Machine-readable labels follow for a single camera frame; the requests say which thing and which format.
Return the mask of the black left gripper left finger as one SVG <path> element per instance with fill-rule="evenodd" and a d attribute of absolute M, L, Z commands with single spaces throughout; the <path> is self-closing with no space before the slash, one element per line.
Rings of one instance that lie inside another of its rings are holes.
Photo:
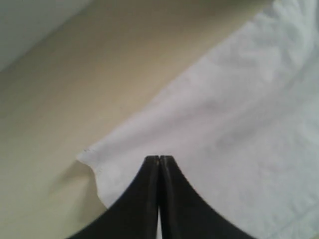
<path fill-rule="evenodd" d="M 159 157 L 148 156 L 135 178 L 98 219 L 71 239 L 155 239 L 159 206 Z"/>

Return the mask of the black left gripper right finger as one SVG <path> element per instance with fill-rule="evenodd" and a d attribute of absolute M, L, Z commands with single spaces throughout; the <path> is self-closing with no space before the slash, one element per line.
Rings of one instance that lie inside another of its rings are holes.
<path fill-rule="evenodd" d="M 163 239 L 251 239 L 193 189 L 172 156 L 159 158 L 159 210 Z"/>

